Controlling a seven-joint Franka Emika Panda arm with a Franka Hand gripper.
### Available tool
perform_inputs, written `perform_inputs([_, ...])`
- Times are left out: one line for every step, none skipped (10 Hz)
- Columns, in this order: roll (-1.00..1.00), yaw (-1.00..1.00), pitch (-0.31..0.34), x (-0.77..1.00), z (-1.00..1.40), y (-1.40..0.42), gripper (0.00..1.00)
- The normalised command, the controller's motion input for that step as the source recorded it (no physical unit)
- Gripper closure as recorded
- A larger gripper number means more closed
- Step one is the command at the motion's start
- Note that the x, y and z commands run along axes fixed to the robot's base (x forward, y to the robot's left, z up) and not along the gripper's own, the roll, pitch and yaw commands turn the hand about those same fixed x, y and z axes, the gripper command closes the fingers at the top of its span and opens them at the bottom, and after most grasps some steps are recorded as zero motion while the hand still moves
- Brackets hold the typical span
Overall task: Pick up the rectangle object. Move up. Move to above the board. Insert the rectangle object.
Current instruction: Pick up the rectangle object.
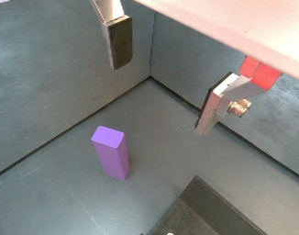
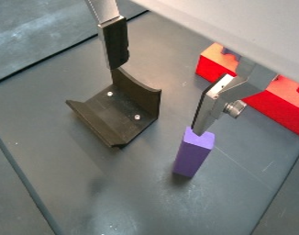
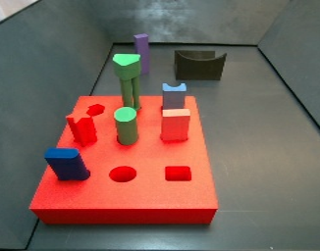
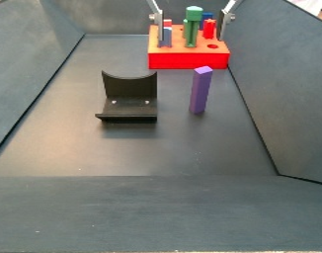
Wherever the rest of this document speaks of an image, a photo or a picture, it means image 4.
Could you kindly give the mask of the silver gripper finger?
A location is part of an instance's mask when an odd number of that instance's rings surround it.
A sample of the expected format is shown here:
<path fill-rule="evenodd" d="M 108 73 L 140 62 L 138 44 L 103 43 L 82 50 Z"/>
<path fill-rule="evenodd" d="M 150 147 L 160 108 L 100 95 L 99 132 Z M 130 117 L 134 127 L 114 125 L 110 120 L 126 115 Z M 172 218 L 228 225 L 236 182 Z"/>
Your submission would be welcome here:
<path fill-rule="evenodd" d="M 156 0 L 147 0 L 150 8 L 152 10 L 150 14 L 150 20 L 155 22 L 159 27 L 159 45 L 163 43 L 163 11 L 158 5 Z"/>
<path fill-rule="evenodd" d="M 230 0 L 226 7 L 219 11 L 218 17 L 218 28 L 216 28 L 216 38 L 219 41 L 224 39 L 224 32 L 227 24 L 235 19 L 235 10 L 240 5 L 242 0 Z"/>

